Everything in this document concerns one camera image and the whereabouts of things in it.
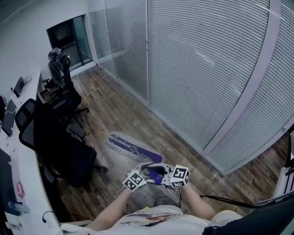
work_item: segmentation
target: computer monitor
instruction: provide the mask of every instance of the computer monitor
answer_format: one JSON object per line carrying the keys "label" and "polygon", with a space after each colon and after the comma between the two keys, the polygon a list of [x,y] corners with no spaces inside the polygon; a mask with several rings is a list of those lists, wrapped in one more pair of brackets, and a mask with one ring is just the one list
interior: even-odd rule
{"label": "computer monitor", "polygon": [[17,84],[15,85],[15,88],[13,90],[14,94],[18,97],[20,97],[24,87],[24,80],[22,77],[20,77],[17,81]]}
{"label": "computer monitor", "polygon": [[17,107],[12,100],[8,102],[3,122],[2,122],[2,130],[8,135],[12,135],[12,127],[14,124],[14,117],[17,111]]}

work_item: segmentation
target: ceiling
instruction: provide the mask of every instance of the ceiling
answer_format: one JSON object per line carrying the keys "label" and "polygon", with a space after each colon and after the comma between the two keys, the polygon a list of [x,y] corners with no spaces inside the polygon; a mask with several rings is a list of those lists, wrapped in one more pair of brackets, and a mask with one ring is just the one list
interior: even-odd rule
{"label": "ceiling", "polygon": [[0,24],[31,0],[0,0]]}

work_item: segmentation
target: purple object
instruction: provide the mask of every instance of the purple object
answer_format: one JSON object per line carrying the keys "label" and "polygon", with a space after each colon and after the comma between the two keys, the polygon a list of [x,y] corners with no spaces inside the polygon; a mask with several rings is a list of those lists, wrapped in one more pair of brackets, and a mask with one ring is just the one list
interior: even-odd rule
{"label": "purple object", "polygon": [[154,182],[155,182],[156,185],[160,185],[161,184],[162,178],[159,176],[159,174],[157,174],[156,171],[149,170],[149,175],[154,180]]}
{"label": "purple object", "polygon": [[131,153],[134,153],[136,155],[146,156],[149,159],[151,159],[154,163],[161,163],[163,161],[163,157],[160,154],[157,154],[155,152],[149,151],[147,149],[144,149],[140,146],[137,146],[123,138],[121,138],[118,135],[111,134],[108,138],[108,141],[115,144],[116,146],[125,149]]}

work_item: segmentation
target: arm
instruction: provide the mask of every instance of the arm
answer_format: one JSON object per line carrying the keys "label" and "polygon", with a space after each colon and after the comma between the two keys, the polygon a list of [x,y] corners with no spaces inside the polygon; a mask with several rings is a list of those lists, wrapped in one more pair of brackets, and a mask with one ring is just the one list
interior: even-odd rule
{"label": "arm", "polygon": [[214,209],[203,201],[189,184],[184,188],[184,192],[195,216],[207,220],[211,220],[215,216]]}
{"label": "arm", "polygon": [[108,207],[106,207],[98,217],[87,228],[101,231],[111,228],[122,216],[131,191],[124,189],[122,193]]}

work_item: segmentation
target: white wall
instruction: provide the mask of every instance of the white wall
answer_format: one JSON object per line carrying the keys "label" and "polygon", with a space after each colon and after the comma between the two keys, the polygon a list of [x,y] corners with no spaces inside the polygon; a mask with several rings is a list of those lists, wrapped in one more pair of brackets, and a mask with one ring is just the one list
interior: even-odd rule
{"label": "white wall", "polygon": [[20,76],[41,70],[44,78],[51,78],[47,29],[87,13],[87,0],[40,0],[0,29],[0,95],[9,99]]}

